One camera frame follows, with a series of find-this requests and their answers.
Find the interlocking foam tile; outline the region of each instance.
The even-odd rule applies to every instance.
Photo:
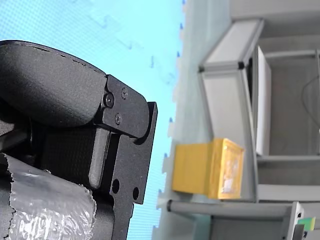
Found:
[[[172,92],[182,52],[182,0],[3,0],[0,40],[47,45],[112,74],[158,105],[158,120],[143,205],[135,205],[129,240],[150,240],[158,226],[164,190],[164,153],[170,153]]]

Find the black textured surface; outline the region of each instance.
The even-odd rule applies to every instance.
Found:
[[[23,41],[0,42],[0,98],[49,126],[74,127],[93,119],[107,79],[67,53]]]
[[[105,194],[110,194],[114,200],[112,240],[127,239],[133,203],[144,202],[158,115],[155,102],[149,102],[148,107],[149,125],[145,136],[135,142],[126,135],[111,136],[107,149],[101,190]],[[114,144],[118,142],[118,147],[112,145],[113,140]],[[119,181],[119,189],[114,193],[112,183],[116,180]],[[133,198],[135,188],[139,190],[136,200]]]
[[[56,129],[47,134],[41,168],[53,175],[90,188],[89,170],[96,129],[77,127]]]
[[[104,124],[111,131],[142,138],[149,125],[149,108],[146,99],[112,75],[107,76],[106,88],[106,91],[113,94],[113,107],[102,107],[96,116],[99,121],[97,123]],[[116,115],[121,116],[118,124],[115,121]]]

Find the white panel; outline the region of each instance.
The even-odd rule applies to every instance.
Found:
[[[211,240],[280,240],[281,221],[213,218]]]
[[[203,73],[202,78],[213,136],[244,148],[241,198],[255,200],[257,163],[246,72]]]
[[[255,35],[261,20],[241,20],[232,24],[224,38],[209,55],[205,64],[236,64],[242,61],[242,57]]]
[[[256,152],[269,155],[271,124],[271,69],[258,47],[258,109]]]
[[[320,10],[319,0],[231,0],[230,13],[232,18],[265,17],[275,14],[296,12],[314,12]]]
[[[320,186],[308,185],[258,185],[260,200],[266,201],[320,201]]]

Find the silver duct tape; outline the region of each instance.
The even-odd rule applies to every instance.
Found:
[[[96,202],[85,187],[6,156],[15,210],[8,240],[89,240]]]

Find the light blue floor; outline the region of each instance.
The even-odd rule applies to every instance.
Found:
[[[170,152],[172,91],[184,27],[182,0],[2,0],[0,40],[24,40],[75,55],[112,74],[158,105],[143,205],[135,205],[129,240],[150,240],[158,226],[164,154]]]

